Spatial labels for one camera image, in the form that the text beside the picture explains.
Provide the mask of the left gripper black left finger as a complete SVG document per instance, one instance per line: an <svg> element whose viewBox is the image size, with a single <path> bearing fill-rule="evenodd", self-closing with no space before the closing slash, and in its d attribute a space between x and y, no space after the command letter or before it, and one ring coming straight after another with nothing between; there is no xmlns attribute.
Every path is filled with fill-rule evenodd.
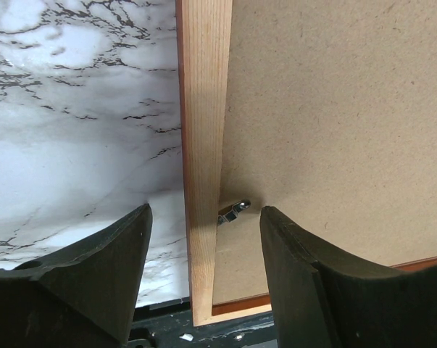
<svg viewBox="0 0 437 348"><path fill-rule="evenodd" d="M152 221L145 204L56 252L0 269L0 347L125 347Z"/></svg>

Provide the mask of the brown fibreboard backing board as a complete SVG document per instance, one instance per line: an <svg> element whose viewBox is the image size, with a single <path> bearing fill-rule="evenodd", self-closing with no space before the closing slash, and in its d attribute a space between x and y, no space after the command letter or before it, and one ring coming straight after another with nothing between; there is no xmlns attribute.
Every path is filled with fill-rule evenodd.
<svg viewBox="0 0 437 348"><path fill-rule="evenodd" d="M382 265L437 256L437 1L235 1L213 302L267 292L259 214Z"/></svg>

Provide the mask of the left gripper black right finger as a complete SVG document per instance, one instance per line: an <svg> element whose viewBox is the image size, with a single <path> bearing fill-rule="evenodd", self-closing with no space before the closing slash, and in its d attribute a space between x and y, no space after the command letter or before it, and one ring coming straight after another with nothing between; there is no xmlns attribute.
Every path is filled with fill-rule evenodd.
<svg viewBox="0 0 437 348"><path fill-rule="evenodd" d="M259 226L280 347L437 347L437 265L364 260L275 207Z"/></svg>

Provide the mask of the orange wooden picture frame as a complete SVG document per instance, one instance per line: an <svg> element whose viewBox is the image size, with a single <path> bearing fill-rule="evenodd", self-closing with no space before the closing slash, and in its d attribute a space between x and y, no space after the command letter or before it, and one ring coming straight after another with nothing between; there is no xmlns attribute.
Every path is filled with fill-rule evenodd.
<svg viewBox="0 0 437 348"><path fill-rule="evenodd" d="M218 229L251 207L249 199L225 206L220 203L234 2L176 4L188 266L195 326L271 308L268 290L255 297L213 302ZM437 256L389 266L416 270L435 263Z"/></svg>

